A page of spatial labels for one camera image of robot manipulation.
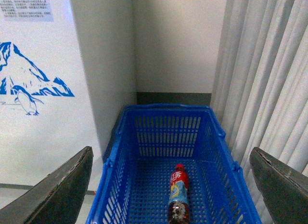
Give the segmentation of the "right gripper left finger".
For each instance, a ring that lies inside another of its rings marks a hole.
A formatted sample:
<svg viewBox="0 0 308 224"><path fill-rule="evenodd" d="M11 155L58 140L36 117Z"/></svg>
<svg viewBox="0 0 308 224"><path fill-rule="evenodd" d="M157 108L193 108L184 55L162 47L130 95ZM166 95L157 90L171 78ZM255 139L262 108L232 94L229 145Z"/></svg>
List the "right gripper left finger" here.
<svg viewBox="0 0 308 224"><path fill-rule="evenodd" d="M86 146L42 181L0 210L2 224L74 224L93 164Z"/></svg>

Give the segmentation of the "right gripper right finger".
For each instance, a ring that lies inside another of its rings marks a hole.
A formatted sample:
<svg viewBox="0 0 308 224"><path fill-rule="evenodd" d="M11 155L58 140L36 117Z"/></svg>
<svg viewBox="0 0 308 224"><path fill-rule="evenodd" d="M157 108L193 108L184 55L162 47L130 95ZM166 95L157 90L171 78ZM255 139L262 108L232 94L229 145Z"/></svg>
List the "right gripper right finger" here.
<svg viewBox="0 0 308 224"><path fill-rule="evenodd" d="M255 147L250 165L258 190L276 224L308 222L308 178Z"/></svg>

